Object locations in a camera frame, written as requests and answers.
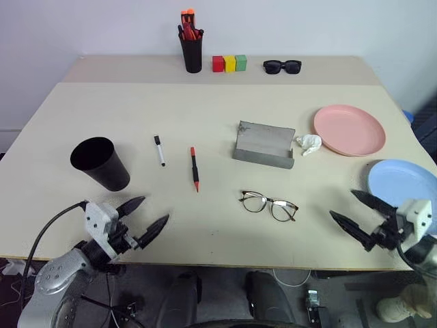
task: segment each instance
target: black cable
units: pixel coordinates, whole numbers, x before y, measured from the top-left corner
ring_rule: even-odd
[[[97,306],[100,306],[101,308],[105,308],[105,309],[108,309],[108,310],[112,310],[112,311],[114,311],[115,313],[119,314],[120,316],[122,316],[122,317],[128,319],[129,321],[132,321],[132,322],[133,322],[134,324],[136,324],[138,327],[140,327],[140,328],[145,328],[145,327],[143,326],[143,324],[140,323],[137,319],[131,317],[130,315],[124,313],[123,311],[120,311],[120,310],[116,309],[115,307],[111,307],[110,305],[103,304],[103,303],[101,303],[101,302],[99,302],[99,301],[96,301],[96,300],[94,300],[94,299],[90,299],[89,297],[86,297],[85,295],[82,295],[81,298],[82,298],[84,301],[86,301],[86,302],[90,302],[91,304],[94,304],[94,305],[97,305]]]
[[[108,278],[108,273],[106,273],[106,279],[107,279],[107,290],[108,290],[108,302],[111,302],[111,289],[109,288],[109,278]],[[104,319],[103,323],[101,324],[100,328],[103,328],[103,326],[105,325],[105,323],[107,323],[109,317],[111,315],[111,311],[108,310],[108,314],[107,317]]]
[[[59,217],[61,217],[62,215],[66,214],[67,212],[70,212],[72,209],[76,208],[76,207],[82,207],[85,208],[87,201],[82,201],[80,203],[77,203],[75,205],[70,206],[69,208],[66,208],[65,210],[59,212],[58,214],[56,214],[40,231],[40,233],[38,234],[38,236],[36,237],[35,241],[33,242],[33,246],[32,249],[29,253],[29,256],[27,257],[26,260],[26,265],[25,265],[25,270],[23,272],[23,278],[21,279],[21,289],[20,289],[20,307],[21,310],[23,310],[24,306],[25,306],[25,298],[23,297],[23,295],[25,295],[25,291],[26,291],[26,282],[27,282],[27,275],[29,274],[29,268],[30,268],[30,264],[32,262],[32,258],[33,255],[35,254],[36,251],[36,247],[38,246],[38,243],[40,242],[42,235],[47,231],[48,227],[50,227],[52,225],[53,222],[55,222],[56,220],[58,220]]]
[[[424,275],[426,277],[429,278],[433,278],[433,279],[437,279],[437,274],[431,273],[429,271],[426,271],[425,269],[422,269],[421,267],[415,265],[413,262],[411,262],[409,259],[407,259],[404,251],[402,250],[401,247],[401,242],[399,241],[396,245],[396,249],[397,249],[397,253],[399,254],[399,256],[401,257],[402,260],[404,260],[404,262],[414,271],[416,271],[417,273],[420,273],[421,275]]]

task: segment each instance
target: black sunglasses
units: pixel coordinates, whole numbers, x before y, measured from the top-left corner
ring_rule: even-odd
[[[285,62],[280,60],[266,60],[263,66],[267,74],[278,74],[282,68],[284,68],[288,74],[298,74],[300,67],[302,67],[302,62],[298,60],[287,60]]]

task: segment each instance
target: red marker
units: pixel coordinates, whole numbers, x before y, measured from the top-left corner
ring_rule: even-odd
[[[197,171],[197,166],[196,166],[196,150],[194,149],[194,147],[191,147],[191,161],[193,162],[193,181],[194,181],[194,185],[196,186],[197,192],[199,192],[199,187],[200,187],[199,172]]]

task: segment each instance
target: tissue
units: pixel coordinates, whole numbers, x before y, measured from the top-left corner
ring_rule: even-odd
[[[318,135],[303,135],[302,137],[297,137],[296,141],[304,150],[303,156],[315,152],[322,145],[322,138]]]

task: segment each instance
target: green block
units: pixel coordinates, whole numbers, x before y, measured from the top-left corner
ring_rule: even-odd
[[[246,70],[247,58],[246,55],[236,55],[235,60],[237,62],[235,70],[237,72],[243,72]]]

